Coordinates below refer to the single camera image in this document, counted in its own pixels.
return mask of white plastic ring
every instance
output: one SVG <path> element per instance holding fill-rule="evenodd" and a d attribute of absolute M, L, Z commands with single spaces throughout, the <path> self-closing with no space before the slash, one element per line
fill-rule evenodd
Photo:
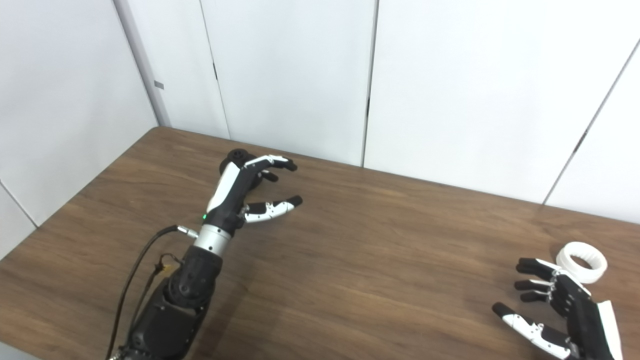
<path fill-rule="evenodd" d="M 586 261 L 590 269 L 576 263 L 571 257 L 581 258 Z M 582 284 L 593 284 L 601 278 L 607 270 L 607 259 L 593 246 L 577 241 L 566 244 L 556 257 L 556 264 L 568 271 Z"/>

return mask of prosthetic hand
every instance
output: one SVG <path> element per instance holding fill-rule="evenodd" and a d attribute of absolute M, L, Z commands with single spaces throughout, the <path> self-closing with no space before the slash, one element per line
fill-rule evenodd
<path fill-rule="evenodd" d="M 501 302 L 493 312 L 534 345 L 557 357 L 569 360 L 622 360 L 618 325 L 611 301 L 595 303 L 591 293 L 560 266 L 540 259 L 520 258 L 516 270 L 535 275 L 540 280 L 515 283 L 518 290 L 528 290 L 523 302 L 544 301 L 567 321 L 567 332 L 536 323 L 516 314 Z"/>
<path fill-rule="evenodd" d="M 244 203 L 247 193 L 263 179 L 278 180 L 268 168 L 295 171 L 298 167 L 292 160 L 282 156 L 265 155 L 257 158 L 242 149 L 231 151 L 220 165 L 222 176 L 207 205 L 200 233 L 181 226 L 165 229 L 166 232 L 186 233 L 196 239 L 195 243 L 179 261 L 180 267 L 164 279 L 150 296 L 140 316 L 132 323 L 127 343 L 119 348 L 112 359 L 181 360 L 187 355 L 207 314 L 216 278 L 222 268 L 222 255 L 236 230 L 245 223 L 279 217 L 302 203 L 300 196 L 274 202 Z M 161 269 L 160 261 L 152 275 Z"/>

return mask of white wall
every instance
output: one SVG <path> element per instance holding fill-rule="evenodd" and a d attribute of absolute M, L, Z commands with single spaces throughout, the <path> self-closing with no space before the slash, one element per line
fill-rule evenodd
<path fill-rule="evenodd" d="M 156 120 L 110 0 L 0 9 L 0 179 L 40 225 Z"/>
<path fill-rule="evenodd" d="M 640 224 L 640 54 L 636 50 L 547 204 Z"/>
<path fill-rule="evenodd" d="M 374 0 L 202 0 L 231 139 L 359 165 Z"/>
<path fill-rule="evenodd" d="M 639 13 L 637 1 L 381 1 L 365 166 L 542 202 Z"/>
<path fill-rule="evenodd" d="M 21 352 L 16 348 L 12 348 L 4 343 L 0 343 L 0 359 L 7 360 L 38 360 L 38 358 L 27 353 Z"/>
<path fill-rule="evenodd" d="M 0 259 L 26 238 L 35 226 L 11 198 L 0 181 Z"/>
<path fill-rule="evenodd" d="M 162 124 L 229 138 L 200 1 L 115 3 Z"/>

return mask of wire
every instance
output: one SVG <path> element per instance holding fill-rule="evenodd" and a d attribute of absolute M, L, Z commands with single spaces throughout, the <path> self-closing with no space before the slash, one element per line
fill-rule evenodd
<path fill-rule="evenodd" d="M 153 235 L 153 237 L 149 239 L 145 247 L 142 248 L 142 251 L 138 256 L 138 259 L 133 264 L 133 267 L 131 268 L 131 272 L 129 273 L 129 276 L 125 282 L 124 288 L 122 289 L 122 294 L 120 294 L 120 300 L 118 301 L 118 309 L 116 310 L 116 318 L 113 321 L 113 329 L 111 330 L 111 340 L 109 341 L 109 348 L 107 350 L 107 356 L 104 358 L 105 360 L 109 360 L 111 358 L 111 351 L 113 350 L 113 344 L 115 343 L 116 335 L 118 334 L 118 324 L 120 323 L 120 315 L 122 314 L 122 306 L 124 305 L 124 299 L 127 296 L 127 290 L 129 289 L 129 285 L 131 285 L 131 280 L 133 279 L 133 276 L 136 274 L 136 271 L 138 271 L 138 267 L 142 262 L 142 258 L 144 258 L 145 254 L 147 253 L 149 248 L 151 248 L 151 245 L 153 245 L 156 242 L 156 240 L 158 240 L 161 236 L 166 235 L 168 233 L 172 233 L 174 231 L 178 231 L 178 225 L 165 227 L 164 229 L 158 231 L 155 235 Z"/>
<path fill-rule="evenodd" d="M 142 295 L 140 295 L 140 299 L 138 299 L 138 303 L 136 304 L 136 310 L 133 312 L 133 316 L 131 317 L 131 324 L 129 324 L 129 333 L 127 334 L 127 339 L 131 338 L 131 334 L 133 333 L 133 326 L 136 325 L 136 319 L 138 318 L 138 312 L 140 311 L 140 307 L 142 306 L 142 303 L 147 296 L 147 292 L 149 291 L 149 289 L 151 289 L 151 284 L 153 284 L 156 276 L 164 270 L 162 259 L 165 256 L 170 256 L 176 263 L 182 265 L 182 261 L 178 259 L 176 255 L 169 253 L 160 255 L 158 264 L 156 264 L 156 268 L 151 273 L 151 275 L 149 275 L 149 278 L 147 279 L 147 283 L 145 285 L 145 289 L 142 291 Z"/>

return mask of brown wood grain tabletop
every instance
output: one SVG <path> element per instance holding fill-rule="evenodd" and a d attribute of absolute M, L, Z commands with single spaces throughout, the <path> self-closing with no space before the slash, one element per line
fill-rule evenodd
<path fill-rule="evenodd" d="M 544 303 L 523 304 L 520 257 L 553 261 L 569 241 L 609 269 L 589 285 L 612 300 L 627 359 L 640 359 L 640 225 L 540 206 L 165 127 L 147 133 L 0 261 L 0 341 L 43 360 L 103 359 L 131 265 L 156 231 L 199 230 L 227 152 L 284 154 L 248 202 L 301 195 L 295 211 L 236 232 L 187 359 L 550 359 L 492 313 L 502 301 L 564 330 Z M 164 252 L 131 286 L 120 336 Z"/>

